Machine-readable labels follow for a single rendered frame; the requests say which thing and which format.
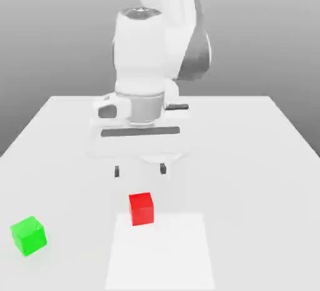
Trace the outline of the small green cube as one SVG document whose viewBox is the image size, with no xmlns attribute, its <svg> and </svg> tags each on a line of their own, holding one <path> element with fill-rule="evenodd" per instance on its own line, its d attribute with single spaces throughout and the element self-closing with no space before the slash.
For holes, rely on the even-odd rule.
<svg viewBox="0 0 320 291">
<path fill-rule="evenodd" d="M 44 226 L 30 216 L 10 226 L 15 246 L 24 256 L 29 256 L 47 245 Z"/>
</svg>

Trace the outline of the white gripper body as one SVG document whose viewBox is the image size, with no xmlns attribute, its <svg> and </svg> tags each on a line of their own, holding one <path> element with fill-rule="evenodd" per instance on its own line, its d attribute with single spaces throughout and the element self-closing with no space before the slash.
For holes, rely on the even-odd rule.
<svg viewBox="0 0 320 291">
<path fill-rule="evenodd" d="M 190 152 L 191 127 L 186 121 L 150 128 L 107 128 L 89 122 L 87 154 L 92 158 L 145 158 L 155 163 L 176 160 Z"/>
</svg>

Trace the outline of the small red cube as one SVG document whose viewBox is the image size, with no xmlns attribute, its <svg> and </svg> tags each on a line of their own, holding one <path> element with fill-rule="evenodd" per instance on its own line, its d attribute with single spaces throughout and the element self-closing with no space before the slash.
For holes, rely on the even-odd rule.
<svg viewBox="0 0 320 291">
<path fill-rule="evenodd" d="M 154 222 L 154 203 L 149 192 L 129 195 L 129 204 L 133 226 Z"/>
</svg>

